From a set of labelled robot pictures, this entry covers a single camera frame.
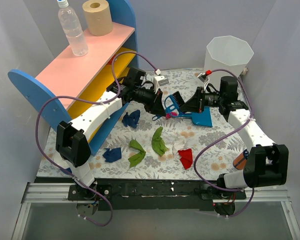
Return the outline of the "blue hand brush black bristles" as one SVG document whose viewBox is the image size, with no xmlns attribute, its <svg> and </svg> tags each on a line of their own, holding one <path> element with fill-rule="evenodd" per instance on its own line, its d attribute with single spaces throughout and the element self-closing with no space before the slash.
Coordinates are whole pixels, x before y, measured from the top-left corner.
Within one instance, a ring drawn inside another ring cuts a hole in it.
<svg viewBox="0 0 300 240">
<path fill-rule="evenodd" d="M 171 101 L 171 105 L 167 106 L 167 100 Z M 163 105 L 165 107 L 165 112 L 170 113 L 170 112 L 175 112 L 178 113 L 178 116 L 182 114 L 180 111 L 180 107 L 185 103 L 183 100 L 181 94 L 179 91 L 174 92 L 173 94 L 168 95 L 164 102 Z"/>
</svg>

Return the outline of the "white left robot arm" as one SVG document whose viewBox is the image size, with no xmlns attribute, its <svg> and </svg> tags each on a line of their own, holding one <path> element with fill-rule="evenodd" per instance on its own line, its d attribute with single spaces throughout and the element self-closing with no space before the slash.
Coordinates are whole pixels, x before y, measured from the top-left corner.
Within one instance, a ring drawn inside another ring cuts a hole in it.
<svg viewBox="0 0 300 240">
<path fill-rule="evenodd" d="M 119 113 L 123 106 L 131 101 L 141 103 L 145 110 L 153 115 L 165 116 L 162 104 L 163 92 L 160 84 L 167 80 L 163 75 L 156 75 L 149 81 L 150 88 L 145 88 L 147 83 L 146 72 L 139 68 L 130 68 L 127 76 L 114 82 L 106 88 L 99 98 L 100 105 L 89 107 L 80 116 L 70 122 L 60 122 L 56 131 L 56 151 L 53 156 L 55 162 L 65 160 L 74 175 L 74 180 L 80 185 L 79 194 L 85 200 L 96 196 L 95 181 L 89 167 L 88 160 L 92 155 L 90 142 L 94 136 L 106 138 L 107 134 L 98 133 L 110 123 L 114 114 Z"/>
</svg>

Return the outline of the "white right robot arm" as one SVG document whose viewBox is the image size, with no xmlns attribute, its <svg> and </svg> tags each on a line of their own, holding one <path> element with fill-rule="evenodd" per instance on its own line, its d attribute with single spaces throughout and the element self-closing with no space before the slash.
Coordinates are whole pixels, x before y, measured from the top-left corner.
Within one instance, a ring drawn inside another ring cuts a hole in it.
<svg viewBox="0 0 300 240">
<path fill-rule="evenodd" d="M 289 150 L 262 131 L 252 110 L 238 99 L 239 84 L 236 76 L 223 76 L 218 91 L 198 87 L 188 101 L 184 101 L 178 91 L 169 96 L 181 113 L 202 113 L 204 107 L 217 107 L 243 140 L 248 151 L 243 169 L 221 174 L 211 185 L 222 199 L 245 188 L 284 185 L 287 181 Z"/>
</svg>

